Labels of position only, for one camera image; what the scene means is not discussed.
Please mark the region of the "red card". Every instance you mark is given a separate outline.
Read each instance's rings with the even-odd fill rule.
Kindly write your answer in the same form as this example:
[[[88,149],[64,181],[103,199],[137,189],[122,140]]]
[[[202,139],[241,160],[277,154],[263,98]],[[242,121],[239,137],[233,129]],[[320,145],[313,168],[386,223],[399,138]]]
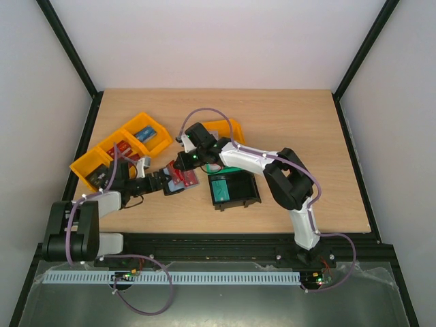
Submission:
[[[194,170],[180,171],[171,170],[170,171],[173,183],[178,187],[184,187],[189,189],[200,184],[200,181]]]

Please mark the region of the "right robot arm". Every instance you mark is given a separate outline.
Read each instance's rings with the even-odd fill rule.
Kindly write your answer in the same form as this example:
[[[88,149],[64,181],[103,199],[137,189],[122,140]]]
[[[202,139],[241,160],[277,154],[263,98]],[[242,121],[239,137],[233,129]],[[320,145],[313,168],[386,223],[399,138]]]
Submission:
[[[174,164],[178,170],[217,164],[263,176],[275,202],[290,213],[298,261],[310,267],[320,260],[320,232],[312,210],[317,200],[313,186],[319,184],[293,150],[262,151],[244,146],[231,136],[216,139],[201,123],[181,131],[176,141],[183,147]]]

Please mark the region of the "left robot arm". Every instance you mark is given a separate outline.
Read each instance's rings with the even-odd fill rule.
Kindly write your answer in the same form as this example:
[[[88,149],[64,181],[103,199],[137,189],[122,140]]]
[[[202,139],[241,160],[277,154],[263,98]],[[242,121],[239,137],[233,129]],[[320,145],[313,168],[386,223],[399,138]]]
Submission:
[[[76,201],[53,203],[42,243],[47,262],[93,261],[99,251],[99,220],[129,208],[132,198],[162,191],[171,180],[163,169],[143,177],[129,177],[129,163],[112,162],[103,175],[101,187]]]

